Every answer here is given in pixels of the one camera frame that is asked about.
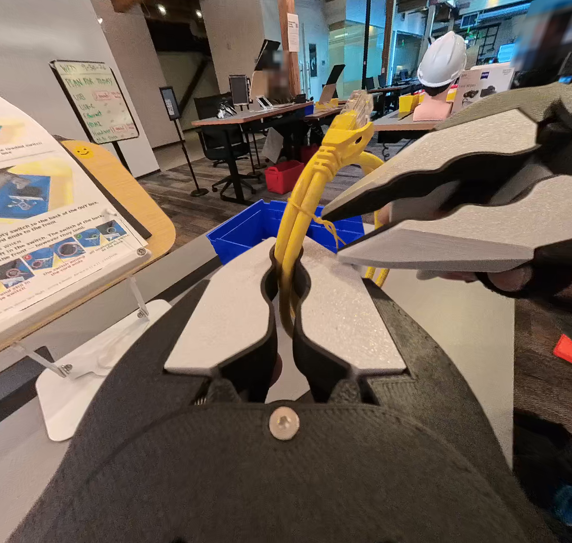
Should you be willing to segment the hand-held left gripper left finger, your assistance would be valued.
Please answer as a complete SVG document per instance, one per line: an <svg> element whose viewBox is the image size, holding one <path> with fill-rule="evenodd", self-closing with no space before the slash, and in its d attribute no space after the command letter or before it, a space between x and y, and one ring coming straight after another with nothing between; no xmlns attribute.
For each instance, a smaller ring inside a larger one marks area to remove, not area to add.
<svg viewBox="0 0 572 543"><path fill-rule="evenodd" d="M166 372L226 379L249 402L266 400L277 362L275 243L261 241L211 277Z"/></svg>

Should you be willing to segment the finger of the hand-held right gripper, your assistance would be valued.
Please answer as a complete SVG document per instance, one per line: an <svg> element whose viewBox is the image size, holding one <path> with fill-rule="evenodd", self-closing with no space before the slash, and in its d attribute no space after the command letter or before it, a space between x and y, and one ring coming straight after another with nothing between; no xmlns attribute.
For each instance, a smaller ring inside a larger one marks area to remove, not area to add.
<svg viewBox="0 0 572 543"><path fill-rule="evenodd" d="M518 109L429 132L327 204L321 216L361 216L446 183L493 176L497 158L532 152L537 134L538 123Z"/></svg>
<svg viewBox="0 0 572 543"><path fill-rule="evenodd" d="M342 248L342 263L437 272L504 272L571 265L571 176L538 181L507 205L464 205L436 220L408 219Z"/></svg>

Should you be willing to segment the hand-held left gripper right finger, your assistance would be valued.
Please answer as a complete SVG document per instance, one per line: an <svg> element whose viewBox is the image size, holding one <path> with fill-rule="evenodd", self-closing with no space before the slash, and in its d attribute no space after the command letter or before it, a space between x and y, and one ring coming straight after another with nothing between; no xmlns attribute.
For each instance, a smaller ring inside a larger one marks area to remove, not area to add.
<svg viewBox="0 0 572 543"><path fill-rule="evenodd" d="M328 401L342 380L402 375L407 367L352 266L319 244L304 244L296 262L293 357L314 399Z"/></svg>

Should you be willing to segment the person's right hand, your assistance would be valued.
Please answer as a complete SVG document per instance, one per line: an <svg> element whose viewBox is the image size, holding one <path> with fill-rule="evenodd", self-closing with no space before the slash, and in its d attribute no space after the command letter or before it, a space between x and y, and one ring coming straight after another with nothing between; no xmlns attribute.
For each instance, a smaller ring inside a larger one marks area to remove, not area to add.
<svg viewBox="0 0 572 543"><path fill-rule="evenodd" d="M495 291L515 293L522 290L533 277L533 269L529 265L522 265L517 268L495 273L482 274L486 282L482 283Z"/></svg>

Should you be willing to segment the pink mannequin head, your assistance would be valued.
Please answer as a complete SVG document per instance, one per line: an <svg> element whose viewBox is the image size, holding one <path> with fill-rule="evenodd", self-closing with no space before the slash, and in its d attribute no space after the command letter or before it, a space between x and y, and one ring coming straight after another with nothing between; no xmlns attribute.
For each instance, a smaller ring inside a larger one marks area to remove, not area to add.
<svg viewBox="0 0 572 543"><path fill-rule="evenodd" d="M413 121L439 122L448 118L453 108L453 102L448 100L452 85L450 82L439 87L424 86L424 98L413 112Z"/></svg>

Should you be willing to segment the wood-edged desk with mannequin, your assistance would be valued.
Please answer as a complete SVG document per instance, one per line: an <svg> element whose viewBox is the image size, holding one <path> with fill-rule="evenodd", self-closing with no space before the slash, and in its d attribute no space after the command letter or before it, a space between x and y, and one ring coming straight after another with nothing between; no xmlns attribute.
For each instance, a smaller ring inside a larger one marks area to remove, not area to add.
<svg viewBox="0 0 572 543"><path fill-rule="evenodd" d="M395 144L401 140L417 140L431 132L441 121L413 121L413 114L399 118L399 112L390 112L374 121L378 144Z"/></svg>

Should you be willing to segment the white eyewear box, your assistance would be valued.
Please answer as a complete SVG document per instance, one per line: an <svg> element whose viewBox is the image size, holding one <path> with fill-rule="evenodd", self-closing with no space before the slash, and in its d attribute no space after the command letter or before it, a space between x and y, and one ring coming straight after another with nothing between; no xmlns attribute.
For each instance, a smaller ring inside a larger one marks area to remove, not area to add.
<svg viewBox="0 0 572 543"><path fill-rule="evenodd" d="M465 70L459 77L451 115L483 98L509 90L513 76L514 68L510 63L492 63Z"/></svg>

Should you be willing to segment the blue plastic storage bin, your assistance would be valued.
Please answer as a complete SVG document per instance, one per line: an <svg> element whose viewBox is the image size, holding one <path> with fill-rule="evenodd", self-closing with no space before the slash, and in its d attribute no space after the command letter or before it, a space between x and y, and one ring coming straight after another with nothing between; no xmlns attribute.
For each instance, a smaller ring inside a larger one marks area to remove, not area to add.
<svg viewBox="0 0 572 543"><path fill-rule="evenodd" d="M259 200L207 233L206 237L221 263L226 265L269 237L276 237L286 205L285 201ZM364 235L361 217L343 219L333 224L339 238L346 244ZM312 221L306 236L333 253L337 252L335 238L324 225Z"/></svg>

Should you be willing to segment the white hard hat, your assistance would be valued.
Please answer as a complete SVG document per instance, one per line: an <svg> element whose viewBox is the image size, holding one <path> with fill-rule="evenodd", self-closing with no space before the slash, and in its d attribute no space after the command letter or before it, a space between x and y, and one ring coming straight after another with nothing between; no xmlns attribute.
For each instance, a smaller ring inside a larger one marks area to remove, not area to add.
<svg viewBox="0 0 572 543"><path fill-rule="evenodd" d="M454 32L447 32L428 47L417 77L424 88L448 86L465 70L466 63L465 39Z"/></svg>

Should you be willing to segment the black pole stand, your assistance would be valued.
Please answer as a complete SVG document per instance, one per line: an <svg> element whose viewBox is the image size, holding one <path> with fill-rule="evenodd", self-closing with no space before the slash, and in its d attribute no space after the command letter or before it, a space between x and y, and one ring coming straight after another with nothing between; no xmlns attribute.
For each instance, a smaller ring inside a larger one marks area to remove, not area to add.
<svg viewBox="0 0 572 543"><path fill-rule="evenodd" d="M363 63L361 73L361 88L368 89L369 40L371 32L371 1L366 0L366 17L364 21Z"/></svg>

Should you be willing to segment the instruction sheet on stand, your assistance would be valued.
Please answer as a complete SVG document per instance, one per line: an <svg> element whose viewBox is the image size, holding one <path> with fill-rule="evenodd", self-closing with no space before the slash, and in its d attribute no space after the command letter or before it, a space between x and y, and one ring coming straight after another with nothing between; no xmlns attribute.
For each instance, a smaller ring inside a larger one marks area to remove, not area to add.
<svg viewBox="0 0 572 543"><path fill-rule="evenodd" d="M104 147L67 140L62 146L139 224L150 233L147 254L129 270L104 274L104 284L76 292L33 323L1 339L1 368L26 360L41 369L32 383L47 438L64 442L78 425L106 376L119 359L171 308L150 282L175 243L175 226L121 162Z"/></svg>

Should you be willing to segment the black office chair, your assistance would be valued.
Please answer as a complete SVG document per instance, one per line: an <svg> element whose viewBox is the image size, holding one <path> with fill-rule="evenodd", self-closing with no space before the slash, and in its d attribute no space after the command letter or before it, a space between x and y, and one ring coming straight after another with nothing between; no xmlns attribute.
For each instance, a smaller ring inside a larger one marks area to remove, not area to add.
<svg viewBox="0 0 572 543"><path fill-rule="evenodd" d="M204 96L194 99L198 119L205 121L209 118L219 120L217 115L220 111L233 115L231 93L227 92L215 96ZM211 186L213 192L219 192L220 198L226 201L242 203L245 201L242 187L246 187L252 194L256 190L247 183L247 180L260 181L260 174L253 175L240 174L236 165L236 160L249 155L252 157L249 141L245 139L244 133L239 124L227 125L199 125L196 126L204 156L213 162L214 165L225 163L228 165L230 174Z"/></svg>

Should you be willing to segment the wood-edged desk with monitor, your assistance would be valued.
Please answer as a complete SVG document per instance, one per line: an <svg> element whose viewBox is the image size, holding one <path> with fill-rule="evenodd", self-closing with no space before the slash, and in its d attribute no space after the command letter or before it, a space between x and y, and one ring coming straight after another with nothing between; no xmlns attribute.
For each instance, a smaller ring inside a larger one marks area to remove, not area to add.
<svg viewBox="0 0 572 543"><path fill-rule="evenodd" d="M258 111L256 110L240 111L229 117L218 118L219 119L218 121L215 120L215 118L209 118L205 121L200 121L200 120L193 121L192 126L196 128L196 126L199 125L239 124L244 133L245 139L249 140L248 134L250 131L263 131L271 127L290 125L294 124L298 120L302 120L308 114L306 112L308 108L311 109L313 108L313 101L304 103L280 104L277 106L273 106L270 109L262 109ZM253 170L249 175L253 175L254 173L260 174ZM232 202L235 204L242 204L246 206L252 204L250 201L247 200L245 200L242 203L240 202L237 203L235 201L226 201L226 202Z"/></svg>

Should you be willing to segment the small upright monitor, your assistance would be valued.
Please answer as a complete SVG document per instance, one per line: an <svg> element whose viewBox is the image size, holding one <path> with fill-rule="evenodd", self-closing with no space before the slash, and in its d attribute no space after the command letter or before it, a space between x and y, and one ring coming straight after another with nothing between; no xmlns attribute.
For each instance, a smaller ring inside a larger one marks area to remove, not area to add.
<svg viewBox="0 0 572 543"><path fill-rule="evenodd" d="M247 75L233 74L228 77L228 81L233 105L239 107L248 107L251 100L250 83Z"/></svg>

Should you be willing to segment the black sign stand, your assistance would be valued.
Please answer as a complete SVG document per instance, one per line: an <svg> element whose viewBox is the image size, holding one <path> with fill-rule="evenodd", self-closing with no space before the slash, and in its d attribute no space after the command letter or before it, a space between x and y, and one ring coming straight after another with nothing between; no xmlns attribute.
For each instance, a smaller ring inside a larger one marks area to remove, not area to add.
<svg viewBox="0 0 572 543"><path fill-rule="evenodd" d="M160 87L159 90L160 90L162 102L163 102L165 109L167 111L167 114L168 114L168 118L175 125L175 131L176 131L176 133L178 135L178 139L179 139L178 141L179 141L182 153L184 155L186 164L190 170L190 175L191 175L192 181L195 185L195 188L193 191L190 192L190 195L192 197L204 196L204 195L208 194L208 190L201 188L198 185L198 181L197 181L194 169L192 167L192 163L190 161L189 153L188 153L186 143L185 143L185 139L183 136L183 132L182 132L182 129L180 126L179 120L181 119L181 111L180 111L177 99L175 97L174 89L171 86L163 86L163 87Z"/></svg>

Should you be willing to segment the whiteboard with handwriting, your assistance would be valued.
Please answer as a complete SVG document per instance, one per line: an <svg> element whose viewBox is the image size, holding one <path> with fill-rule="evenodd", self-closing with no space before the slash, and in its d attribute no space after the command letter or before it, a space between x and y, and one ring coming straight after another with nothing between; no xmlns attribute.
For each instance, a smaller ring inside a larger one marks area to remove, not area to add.
<svg viewBox="0 0 572 543"><path fill-rule="evenodd" d="M139 128L113 70L105 62L53 60L49 66L91 143L111 144L130 170L119 143Z"/></svg>

